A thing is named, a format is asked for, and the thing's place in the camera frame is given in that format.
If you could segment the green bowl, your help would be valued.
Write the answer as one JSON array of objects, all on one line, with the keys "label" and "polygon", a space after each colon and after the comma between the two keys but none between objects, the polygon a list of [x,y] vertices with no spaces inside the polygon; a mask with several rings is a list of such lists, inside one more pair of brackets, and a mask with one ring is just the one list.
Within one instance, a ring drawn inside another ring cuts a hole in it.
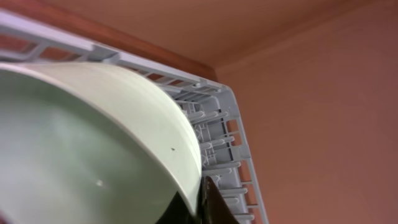
[{"label": "green bowl", "polygon": [[105,63],[1,64],[6,223],[156,223],[196,216],[201,156],[178,104]]}]

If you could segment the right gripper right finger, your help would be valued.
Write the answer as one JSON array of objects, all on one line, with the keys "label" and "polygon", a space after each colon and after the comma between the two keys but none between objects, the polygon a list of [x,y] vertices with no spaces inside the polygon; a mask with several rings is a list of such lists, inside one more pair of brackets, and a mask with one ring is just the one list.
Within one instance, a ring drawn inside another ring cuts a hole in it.
[{"label": "right gripper right finger", "polygon": [[239,224],[211,177],[201,180],[200,218],[203,224]]}]

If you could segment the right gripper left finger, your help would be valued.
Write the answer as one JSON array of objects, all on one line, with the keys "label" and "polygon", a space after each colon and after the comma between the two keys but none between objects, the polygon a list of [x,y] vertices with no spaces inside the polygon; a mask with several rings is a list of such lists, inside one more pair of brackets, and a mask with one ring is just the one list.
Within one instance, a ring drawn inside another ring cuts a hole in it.
[{"label": "right gripper left finger", "polygon": [[177,192],[156,224],[197,224],[197,221],[190,214],[183,198]]}]

